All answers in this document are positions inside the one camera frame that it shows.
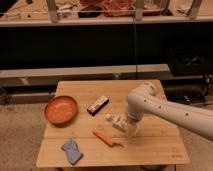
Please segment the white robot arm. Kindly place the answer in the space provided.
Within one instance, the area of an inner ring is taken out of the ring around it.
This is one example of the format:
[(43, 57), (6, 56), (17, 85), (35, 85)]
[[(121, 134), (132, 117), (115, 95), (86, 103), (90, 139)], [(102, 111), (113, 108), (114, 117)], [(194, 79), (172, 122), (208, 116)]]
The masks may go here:
[(127, 95), (126, 118), (137, 123), (144, 113), (151, 113), (213, 141), (213, 111), (170, 102), (156, 96), (156, 87), (143, 82)]

